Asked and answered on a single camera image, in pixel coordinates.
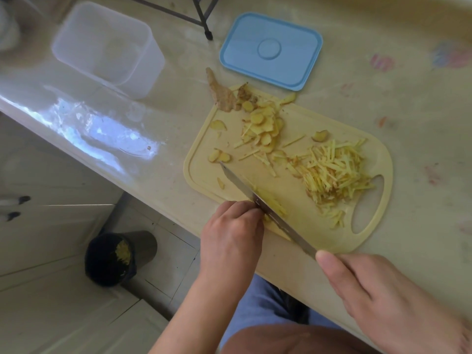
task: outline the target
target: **knife blade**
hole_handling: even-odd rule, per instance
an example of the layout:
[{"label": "knife blade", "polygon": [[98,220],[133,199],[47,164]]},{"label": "knife blade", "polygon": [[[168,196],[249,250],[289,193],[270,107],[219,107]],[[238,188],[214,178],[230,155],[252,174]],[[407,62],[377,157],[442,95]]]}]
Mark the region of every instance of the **knife blade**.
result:
[{"label": "knife blade", "polygon": [[245,184],[234,172],[220,161],[220,165],[225,173],[225,176],[236,187],[243,192],[250,200],[252,200],[258,208],[267,214],[275,224],[290,237],[301,249],[313,259],[315,258],[316,249],[308,243],[298,232],[296,232],[287,222],[281,218],[270,206],[261,199],[249,185]]}]

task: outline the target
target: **metal rack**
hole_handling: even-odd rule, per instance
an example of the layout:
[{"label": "metal rack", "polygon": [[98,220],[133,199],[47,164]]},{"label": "metal rack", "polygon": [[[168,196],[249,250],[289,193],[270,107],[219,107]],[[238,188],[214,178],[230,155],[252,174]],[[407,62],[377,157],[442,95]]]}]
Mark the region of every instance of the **metal rack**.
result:
[{"label": "metal rack", "polygon": [[192,17],[189,17],[187,15],[181,14],[179,12],[175,12],[174,10],[171,10],[169,8],[165,8],[165,7],[153,4],[152,2],[149,2],[149,1],[145,1],[145,0],[131,0],[131,1],[138,2],[139,4],[155,8],[156,10],[165,12],[169,15],[179,17],[182,20],[186,20],[188,22],[199,25],[199,26],[204,28],[205,36],[206,36],[207,40],[209,40],[209,41],[213,40],[213,35],[211,34],[211,31],[209,30],[208,25],[207,25],[206,22],[208,20],[208,17],[210,15],[211,11],[213,11],[213,9],[215,8],[215,5],[218,2],[218,0],[211,0],[211,2],[208,5],[208,8],[206,9],[205,12],[203,12],[202,8],[200,7],[200,1],[201,0],[192,0],[193,4],[195,5],[195,8],[197,9],[198,17],[200,18],[200,20],[197,20],[195,18],[192,18]]}]

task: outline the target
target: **cutting board handle hole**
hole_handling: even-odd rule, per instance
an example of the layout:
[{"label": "cutting board handle hole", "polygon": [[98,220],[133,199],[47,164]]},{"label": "cutting board handle hole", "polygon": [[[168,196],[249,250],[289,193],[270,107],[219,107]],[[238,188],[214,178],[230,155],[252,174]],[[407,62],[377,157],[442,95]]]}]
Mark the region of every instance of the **cutting board handle hole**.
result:
[{"label": "cutting board handle hole", "polygon": [[372,179],[371,183],[375,185],[375,188],[365,190],[354,208],[351,228],[352,232],[356,235],[369,225],[382,198],[384,188],[383,176],[377,175]]}]

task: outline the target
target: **plastic lid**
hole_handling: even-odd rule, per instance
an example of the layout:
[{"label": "plastic lid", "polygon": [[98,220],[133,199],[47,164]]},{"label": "plastic lid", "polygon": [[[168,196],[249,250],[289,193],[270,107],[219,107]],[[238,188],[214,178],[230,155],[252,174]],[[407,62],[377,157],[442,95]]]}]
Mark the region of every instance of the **plastic lid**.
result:
[{"label": "plastic lid", "polygon": [[220,61],[239,73],[300,90],[322,44],[322,36],[313,29],[247,12],[236,18],[221,47]]}]

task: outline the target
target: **yellow cutting board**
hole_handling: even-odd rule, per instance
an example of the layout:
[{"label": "yellow cutting board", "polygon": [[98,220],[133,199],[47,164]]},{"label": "yellow cutting board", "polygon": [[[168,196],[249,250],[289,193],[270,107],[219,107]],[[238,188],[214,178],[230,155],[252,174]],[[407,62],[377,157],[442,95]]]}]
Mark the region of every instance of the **yellow cutting board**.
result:
[{"label": "yellow cutting board", "polygon": [[[238,88],[239,86],[234,86],[230,89],[236,91]],[[250,87],[250,90],[259,99],[279,101],[274,96],[252,87]],[[213,149],[219,148],[232,155],[233,160],[227,166],[233,172],[274,194],[288,211],[285,220],[313,247],[339,253],[351,252],[361,245],[380,222],[392,190],[393,165],[385,145],[368,133],[296,104],[283,106],[280,117],[284,119],[285,126],[281,130],[276,148],[280,148],[280,144],[286,141],[306,134],[302,140],[283,149],[288,155],[306,153],[307,149],[314,144],[310,136],[316,131],[325,129],[329,131],[330,139],[335,139],[337,142],[356,142],[361,138],[366,138],[367,141],[362,146],[363,154],[366,157],[364,170],[371,177],[383,176],[383,193],[369,224],[357,234],[353,233],[351,229],[354,208],[359,199],[359,196],[357,196],[351,202],[340,206],[340,209],[346,212],[344,216],[345,227],[331,229],[332,220],[319,214],[313,200],[305,194],[305,186],[301,179],[294,178],[286,169],[277,164],[274,164],[274,169],[279,177],[274,178],[262,162],[253,156],[238,160],[243,154],[251,151],[251,143],[236,149],[233,148],[233,144],[240,140],[243,127],[241,118],[244,114],[242,110],[225,113],[218,110],[216,106],[213,107],[185,159],[184,175],[187,183],[193,189],[220,203],[226,200],[247,200],[243,193],[225,177],[219,163],[208,161],[208,156]],[[210,122],[216,119],[222,120],[227,128],[227,131],[222,131],[219,137],[218,131],[209,128]],[[218,177],[225,184],[224,190],[221,190],[218,185]],[[288,239],[273,223],[268,225],[268,229]]]}]

